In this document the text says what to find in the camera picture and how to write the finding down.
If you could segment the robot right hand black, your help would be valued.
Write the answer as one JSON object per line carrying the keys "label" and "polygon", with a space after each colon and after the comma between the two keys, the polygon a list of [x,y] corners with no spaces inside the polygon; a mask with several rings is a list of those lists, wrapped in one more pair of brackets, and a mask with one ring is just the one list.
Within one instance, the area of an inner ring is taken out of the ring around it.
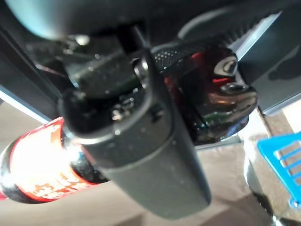
{"label": "robot right hand black", "polygon": [[138,204],[167,219],[202,211],[210,190],[189,126],[161,71],[190,44],[227,44],[294,0],[8,0],[39,39],[26,47],[45,70],[64,67],[66,88],[46,78],[34,108],[62,115],[67,137]]}

